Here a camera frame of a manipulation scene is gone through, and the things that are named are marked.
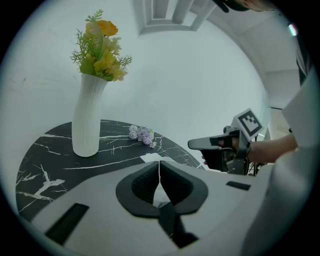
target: white wall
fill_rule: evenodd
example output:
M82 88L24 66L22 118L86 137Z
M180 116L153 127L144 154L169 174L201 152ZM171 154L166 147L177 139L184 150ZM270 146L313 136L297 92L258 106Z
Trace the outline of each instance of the white wall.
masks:
M264 83L270 106L283 109L300 89L299 71L292 69L268 72Z
M1 179L14 208L25 153L41 134L72 120L81 80L69 57L74 34L98 9L118 26L122 53L133 57L125 80L103 93L103 119L148 126L185 149L189 139L221 134L246 108L265 119L266 92L256 70L211 23L197 32L138 37L131 0L50 1L21 29L1 67ZM189 151L201 161L200 152Z
M271 140L276 140L290 134L290 126L287 120L285 119L284 115L282 114L282 110L270 110L270 120L268 128Z

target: table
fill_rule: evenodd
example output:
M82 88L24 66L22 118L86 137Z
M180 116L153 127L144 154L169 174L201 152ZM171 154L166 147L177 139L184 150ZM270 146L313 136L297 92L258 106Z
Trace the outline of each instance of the table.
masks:
M100 144L91 157L76 155L71 122L59 125L38 138L25 154L16 178L16 204L26 220L81 182L109 172L144 163L145 154L158 153L179 164L204 169L185 149L159 133L156 148L128 137L130 123L101 120Z

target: vase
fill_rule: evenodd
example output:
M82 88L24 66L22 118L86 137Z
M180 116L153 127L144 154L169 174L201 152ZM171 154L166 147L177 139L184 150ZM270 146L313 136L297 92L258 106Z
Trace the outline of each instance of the vase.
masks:
M91 157L99 150L101 98L107 83L90 74L81 75L71 128L73 151L80 157Z

